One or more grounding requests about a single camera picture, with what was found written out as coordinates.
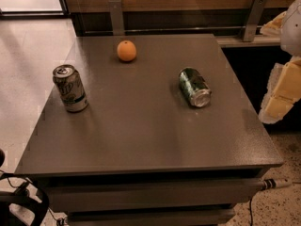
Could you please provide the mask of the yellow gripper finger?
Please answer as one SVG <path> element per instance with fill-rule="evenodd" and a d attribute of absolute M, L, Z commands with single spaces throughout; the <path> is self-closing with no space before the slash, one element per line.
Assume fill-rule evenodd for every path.
<path fill-rule="evenodd" d="M 281 35 L 281 29 L 284 25 L 286 17 L 286 11 L 281 12 L 273 20 L 264 24 L 260 29 L 260 33 L 264 36 L 279 37 Z"/>
<path fill-rule="evenodd" d="M 285 65 L 276 63 L 270 72 L 267 92 L 261 102 L 259 119 L 265 124 L 281 121 L 301 99 L 301 57 Z"/>

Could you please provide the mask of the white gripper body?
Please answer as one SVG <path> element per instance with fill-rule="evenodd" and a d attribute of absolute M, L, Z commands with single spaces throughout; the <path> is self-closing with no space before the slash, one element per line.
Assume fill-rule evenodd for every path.
<path fill-rule="evenodd" d="M 280 47 L 292 56 L 301 57 L 301 0 L 295 0 L 282 20 Z"/>

